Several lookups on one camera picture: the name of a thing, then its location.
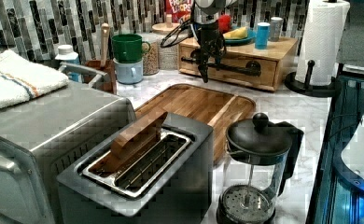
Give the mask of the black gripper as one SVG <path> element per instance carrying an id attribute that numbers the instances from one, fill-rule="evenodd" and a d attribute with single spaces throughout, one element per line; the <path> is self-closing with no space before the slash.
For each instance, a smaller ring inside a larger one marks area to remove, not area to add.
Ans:
<path id="1" fill-rule="evenodd" d="M 207 62 L 210 57 L 215 59 L 216 64 L 221 63 L 221 59 L 226 54 L 225 39 L 218 29 L 218 21 L 207 24 L 195 24 L 195 34 L 200 45 L 200 64 L 198 69 L 204 83 L 208 82 Z"/>

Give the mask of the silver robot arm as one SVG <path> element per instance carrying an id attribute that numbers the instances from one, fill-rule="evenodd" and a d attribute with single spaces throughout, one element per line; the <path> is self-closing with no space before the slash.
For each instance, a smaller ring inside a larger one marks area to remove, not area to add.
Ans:
<path id="1" fill-rule="evenodd" d="M 225 39 L 219 31 L 221 11 L 232 6 L 236 0 L 193 0 L 190 30 L 200 46 L 198 70 L 204 83 L 208 82 L 209 58 L 218 61 L 226 54 Z"/>

